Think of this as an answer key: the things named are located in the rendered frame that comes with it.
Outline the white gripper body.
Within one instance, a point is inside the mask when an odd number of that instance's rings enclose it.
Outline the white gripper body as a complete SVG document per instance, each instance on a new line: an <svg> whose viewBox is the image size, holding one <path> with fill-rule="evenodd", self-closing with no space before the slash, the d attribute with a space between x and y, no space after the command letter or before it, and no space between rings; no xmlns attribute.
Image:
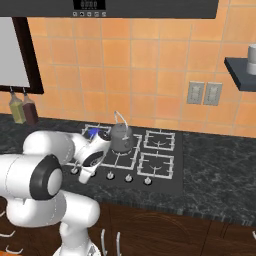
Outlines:
<svg viewBox="0 0 256 256"><path fill-rule="evenodd" d="M79 182L86 184L88 180L95 175L94 171L89 171L87 169L82 169L79 175Z"/></svg>

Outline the brown wooden cupboard door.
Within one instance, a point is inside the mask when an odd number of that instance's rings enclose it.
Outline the brown wooden cupboard door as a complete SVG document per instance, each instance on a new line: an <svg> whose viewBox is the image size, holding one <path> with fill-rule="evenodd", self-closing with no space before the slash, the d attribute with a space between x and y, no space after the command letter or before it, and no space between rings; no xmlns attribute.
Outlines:
<svg viewBox="0 0 256 256"><path fill-rule="evenodd" d="M88 229L88 234L92 242L99 248L101 247L101 231L105 230L104 243L107 250L107 256L114 256L112 244L111 219L109 205L100 203L100 217L97 223Z"/></svg>
<svg viewBox="0 0 256 256"><path fill-rule="evenodd" d="M122 256L201 256L210 221L110 205Z"/></svg>
<svg viewBox="0 0 256 256"><path fill-rule="evenodd" d="M212 221L201 256L256 256L256 227Z"/></svg>

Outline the grey kettle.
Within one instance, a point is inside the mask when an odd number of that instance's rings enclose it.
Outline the grey kettle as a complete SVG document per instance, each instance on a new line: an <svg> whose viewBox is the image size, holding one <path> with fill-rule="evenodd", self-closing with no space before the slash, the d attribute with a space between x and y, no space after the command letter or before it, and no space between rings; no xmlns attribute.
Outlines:
<svg viewBox="0 0 256 256"><path fill-rule="evenodd" d="M111 149L116 153L127 153L134 146L134 136L132 128L128 125L124 117L114 111L115 125L111 128Z"/></svg>

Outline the black gas hob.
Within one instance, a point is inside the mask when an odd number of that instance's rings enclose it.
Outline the black gas hob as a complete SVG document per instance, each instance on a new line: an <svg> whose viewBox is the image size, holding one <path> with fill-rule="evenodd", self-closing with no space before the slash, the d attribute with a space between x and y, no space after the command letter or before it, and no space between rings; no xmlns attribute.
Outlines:
<svg viewBox="0 0 256 256"><path fill-rule="evenodd" d="M95 175L89 179L89 183L180 196L183 193L182 133L130 127L134 136L132 150L121 154L110 149L103 163L96 169ZM86 123L82 135L88 142L94 138L88 134L90 128L99 128L110 133L112 127L106 124ZM113 180L106 178L110 171L115 174ZM128 174L133 177L133 181L129 183L125 182ZM144 184L146 177L152 180L149 186Z"/></svg>

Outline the dark red bottle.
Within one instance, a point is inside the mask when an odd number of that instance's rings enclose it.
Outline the dark red bottle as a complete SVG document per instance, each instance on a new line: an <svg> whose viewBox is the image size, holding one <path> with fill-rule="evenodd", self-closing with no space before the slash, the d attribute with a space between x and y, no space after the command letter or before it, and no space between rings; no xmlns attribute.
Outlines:
<svg viewBox="0 0 256 256"><path fill-rule="evenodd" d="M35 102L29 98L26 91L23 91L23 95L24 95L23 111L26 118L26 122L29 125L34 125L38 122L38 113L37 113Z"/></svg>

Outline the olive oil bottle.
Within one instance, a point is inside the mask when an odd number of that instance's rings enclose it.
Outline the olive oil bottle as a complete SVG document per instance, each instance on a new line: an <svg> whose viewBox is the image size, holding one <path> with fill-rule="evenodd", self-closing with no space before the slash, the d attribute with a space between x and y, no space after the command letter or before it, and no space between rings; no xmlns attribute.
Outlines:
<svg viewBox="0 0 256 256"><path fill-rule="evenodd" d="M9 107L16 123L23 124L26 119L23 111L23 102L16 96L14 91L10 92L11 100L9 102Z"/></svg>

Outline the dark framed window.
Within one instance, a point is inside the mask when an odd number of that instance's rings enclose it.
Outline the dark framed window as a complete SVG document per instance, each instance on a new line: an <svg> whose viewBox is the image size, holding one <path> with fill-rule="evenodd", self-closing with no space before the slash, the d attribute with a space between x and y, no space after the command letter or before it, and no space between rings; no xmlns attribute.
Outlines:
<svg viewBox="0 0 256 256"><path fill-rule="evenodd" d="M26 17L0 17L0 91L43 94Z"/></svg>

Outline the dark range hood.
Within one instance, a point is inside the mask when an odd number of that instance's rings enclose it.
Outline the dark range hood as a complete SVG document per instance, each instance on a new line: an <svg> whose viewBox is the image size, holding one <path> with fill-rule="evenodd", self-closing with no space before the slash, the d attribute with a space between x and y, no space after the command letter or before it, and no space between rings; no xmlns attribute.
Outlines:
<svg viewBox="0 0 256 256"><path fill-rule="evenodd" d="M0 0L0 17L215 19L219 0Z"/></svg>

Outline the grey canister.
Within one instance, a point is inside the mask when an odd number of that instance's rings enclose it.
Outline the grey canister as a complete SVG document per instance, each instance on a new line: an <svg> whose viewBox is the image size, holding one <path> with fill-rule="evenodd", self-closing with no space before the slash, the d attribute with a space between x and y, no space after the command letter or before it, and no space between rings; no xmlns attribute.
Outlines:
<svg viewBox="0 0 256 256"><path fill-rule="evenodd" d="M256 44L248 47L247 73L256 75Z"/></svg>

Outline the grey wall socket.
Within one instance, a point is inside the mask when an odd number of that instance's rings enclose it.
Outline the grey wall socket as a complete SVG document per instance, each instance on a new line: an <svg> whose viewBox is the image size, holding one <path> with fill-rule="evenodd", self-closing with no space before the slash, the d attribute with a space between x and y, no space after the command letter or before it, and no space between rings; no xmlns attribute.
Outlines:
<svg viewBox="0 0 256 256"><path fill-rule="evenodd" d="M187 95L188 104L200 104L202 102L204 83L190 81Z"/></svg>
<svg viewBox="0 0 256 256"><path fill-rule="evenodd" d="M208 82L204 95L204 105L217 106L222 92L222 84L216 82Z"/></svg>

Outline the dark wall shelf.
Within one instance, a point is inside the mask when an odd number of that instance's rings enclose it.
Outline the dark wall shelf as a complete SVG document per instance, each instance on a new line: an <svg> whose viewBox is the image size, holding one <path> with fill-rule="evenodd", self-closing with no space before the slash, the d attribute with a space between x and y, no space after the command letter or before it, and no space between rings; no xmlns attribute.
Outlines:
<svg viewBox="0 0 256 256"><path fill-rule="evenodd" d="M226 57L224 64L239 91L256 92L256 75L247 72L246 58Z"/></svg>

